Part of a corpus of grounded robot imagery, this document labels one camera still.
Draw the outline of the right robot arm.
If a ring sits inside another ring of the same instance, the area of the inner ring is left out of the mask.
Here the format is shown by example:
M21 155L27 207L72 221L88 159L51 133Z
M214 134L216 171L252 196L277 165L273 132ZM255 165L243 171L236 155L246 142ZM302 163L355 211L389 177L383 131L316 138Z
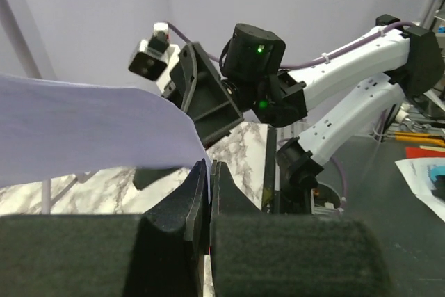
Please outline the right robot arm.
M306 130L279 145L281 194L295 213L314 207L317 175L353 135L406 98L428 92L444 72L436 35L382 15L360 38L298 66L284 66L285 42L275 33L237 24L214 67L200 44L180 51L166 92L175 93L204 143L252 111L258 121Z

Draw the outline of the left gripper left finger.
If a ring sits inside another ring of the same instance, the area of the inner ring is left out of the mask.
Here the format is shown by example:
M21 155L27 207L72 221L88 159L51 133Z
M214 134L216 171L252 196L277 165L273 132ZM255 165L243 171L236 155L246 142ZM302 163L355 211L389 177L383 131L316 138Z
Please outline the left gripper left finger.
M143 214L1 218L2 296L201 296L207 166Z

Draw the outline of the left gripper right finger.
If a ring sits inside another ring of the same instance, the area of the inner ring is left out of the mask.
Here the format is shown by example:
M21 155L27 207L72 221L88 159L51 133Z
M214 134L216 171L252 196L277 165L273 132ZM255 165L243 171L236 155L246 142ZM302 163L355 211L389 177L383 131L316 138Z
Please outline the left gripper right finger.
M390 296L381 247L360 221L261 212L226 163L211 168L217 296Z

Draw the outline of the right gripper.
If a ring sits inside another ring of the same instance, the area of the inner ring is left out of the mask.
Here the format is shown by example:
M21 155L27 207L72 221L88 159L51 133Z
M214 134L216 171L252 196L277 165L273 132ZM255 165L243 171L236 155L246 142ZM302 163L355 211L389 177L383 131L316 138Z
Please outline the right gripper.
M179 52L170 71L169 100L194 122L204 146L212 146L243 121L216 68L198 42Z

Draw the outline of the lilac paper sheet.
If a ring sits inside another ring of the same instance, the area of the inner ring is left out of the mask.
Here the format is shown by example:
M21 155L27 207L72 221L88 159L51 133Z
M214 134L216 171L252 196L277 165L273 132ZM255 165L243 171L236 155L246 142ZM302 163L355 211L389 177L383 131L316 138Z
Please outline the lilac paper sheet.
M208 155L193 121L138 88L1 76L1 185L114 167L191 168Z

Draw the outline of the lilac music stand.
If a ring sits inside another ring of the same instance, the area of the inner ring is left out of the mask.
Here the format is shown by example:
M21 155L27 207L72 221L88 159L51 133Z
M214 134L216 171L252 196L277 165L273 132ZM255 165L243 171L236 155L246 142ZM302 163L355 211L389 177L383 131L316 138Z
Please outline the lilac music stand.
M14 84L21 86L21 91L26 92L28 88L34 88L40 82L40 74L38 69L33 65L32 55L26 44L24 36L19 28L17 20L13 14L12 8L8 0L1 0L1 25L6 31L6 36L10 41L13 51L15 52L19 62L25 71L33 74L33 77L21 78L10 76ZM42 180L41 186L41 213L50 214L51 203L51 179Z

